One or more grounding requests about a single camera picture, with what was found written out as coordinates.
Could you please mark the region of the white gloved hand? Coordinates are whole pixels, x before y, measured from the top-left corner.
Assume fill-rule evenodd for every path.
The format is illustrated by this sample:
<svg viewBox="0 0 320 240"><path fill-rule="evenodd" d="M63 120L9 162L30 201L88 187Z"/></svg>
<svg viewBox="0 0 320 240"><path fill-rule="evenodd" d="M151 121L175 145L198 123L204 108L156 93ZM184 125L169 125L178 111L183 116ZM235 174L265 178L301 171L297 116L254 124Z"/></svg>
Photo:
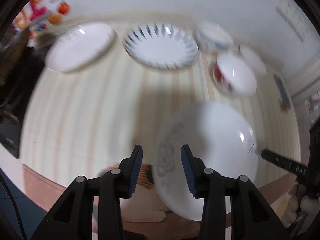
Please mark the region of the white gloved hand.
<svg viewBox="0 0 320 240"><path fill-rule="evenodd" d="M305 194L305 186L295 184L290 190L291 196L287 205L287 208L282 217L282 224L285 228L288 228L294 223L298 216L298 208L306 213L306 218L300 228L301 231L306 231L319 212L319 199L315 200Z"/></svg>

